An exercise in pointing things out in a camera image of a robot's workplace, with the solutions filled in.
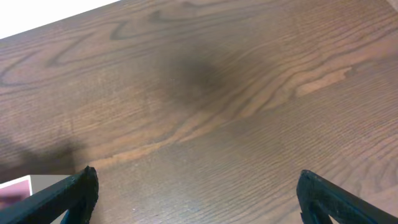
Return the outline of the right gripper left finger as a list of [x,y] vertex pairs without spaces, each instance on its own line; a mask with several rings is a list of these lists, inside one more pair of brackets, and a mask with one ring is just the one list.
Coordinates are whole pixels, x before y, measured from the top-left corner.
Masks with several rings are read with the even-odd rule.
[[87,166],[32,196],[1,210],[2,224],[89,224],[98,201],[96,170]]

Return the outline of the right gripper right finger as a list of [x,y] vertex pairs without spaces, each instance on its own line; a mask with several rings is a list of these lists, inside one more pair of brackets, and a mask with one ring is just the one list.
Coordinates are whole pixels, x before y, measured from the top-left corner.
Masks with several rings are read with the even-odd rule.
[[367,203],[310,170],[301,171],[296,193],[304,224],[390,224],[397,217]]

